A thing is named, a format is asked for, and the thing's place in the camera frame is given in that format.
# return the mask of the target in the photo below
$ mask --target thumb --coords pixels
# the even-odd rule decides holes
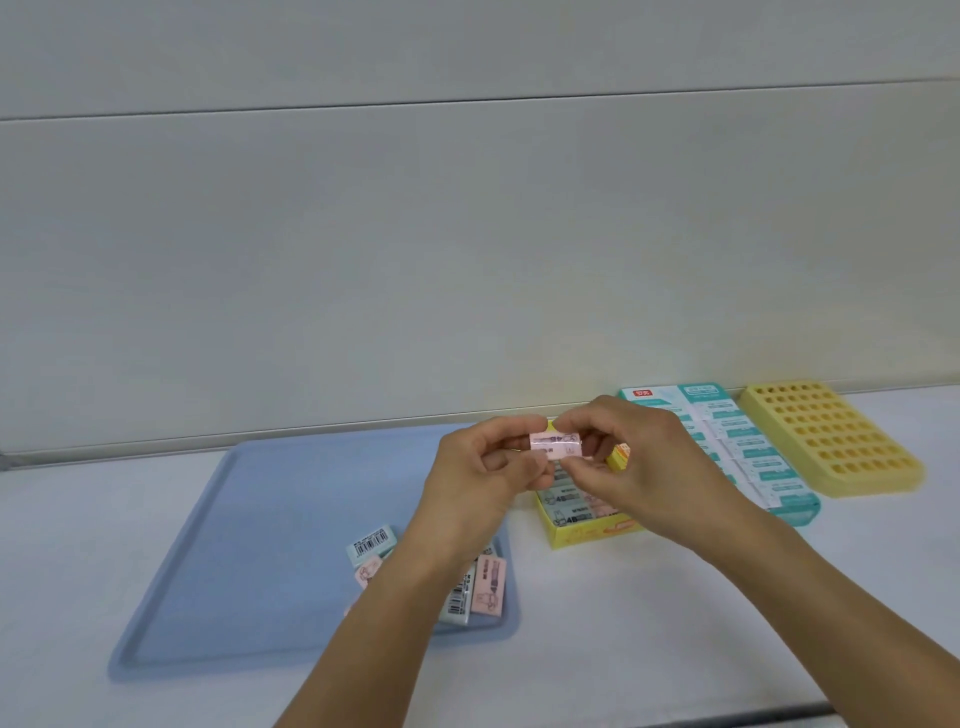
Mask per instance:
[[[546,453],[542,450],[526,450],[512,458],[501,472],[507,485],[515,493],[522,493],[546,471]]]
[[[565,457],[560,461],[560,465],[581,490],[610,504],[617,500],[620,480],[611,471],[598,468],[582,457]]]

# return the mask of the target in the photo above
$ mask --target hand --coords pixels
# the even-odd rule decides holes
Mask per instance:
[[[445,435],[403,542],[463,576],[514,497],[553,484],[546,454],[530,451],[530,433],[546,428],[540,415],[495,417]]]
[[[584,456],[602,462],[619,443],[630,446],[620,473],[597,469],[587,460],[561,461],[574,483],[640,525],[704,554],[742,532],[766,513],[747,500],[666,410],[614,397],[598,397],[568,410],[553,426],[579,432]]]

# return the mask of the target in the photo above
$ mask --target blue tray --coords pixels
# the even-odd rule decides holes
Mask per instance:
[[[120,682],[309,663],[360,595],[347,544],[410,521],[440,438],[398,427],[233,448],[113,651]],[[494,540],[510,560],[505,528]],[[438,624],[431,646],[504,640],[519,626],[513,569],[503,616]]]

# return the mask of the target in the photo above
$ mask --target countertop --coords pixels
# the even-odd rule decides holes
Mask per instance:
[[[960,654],[960,386],[853,395],[927,466],[916,493],[833,500],[804,536]],[[114,685],[107,662],[222,452],[0,473],[0,724],[269,726],[308,665]],[[551,551],[508,516],[522,621],[427,654],[411,726],[635,728],[822,701],[744,597],[650,533]]]

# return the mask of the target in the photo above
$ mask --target white wall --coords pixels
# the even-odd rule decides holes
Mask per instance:
[[[956,0],[0,0],[0,118],[960,75]]]
[[[0,124],[7,451],[960,372],[960,82]]]

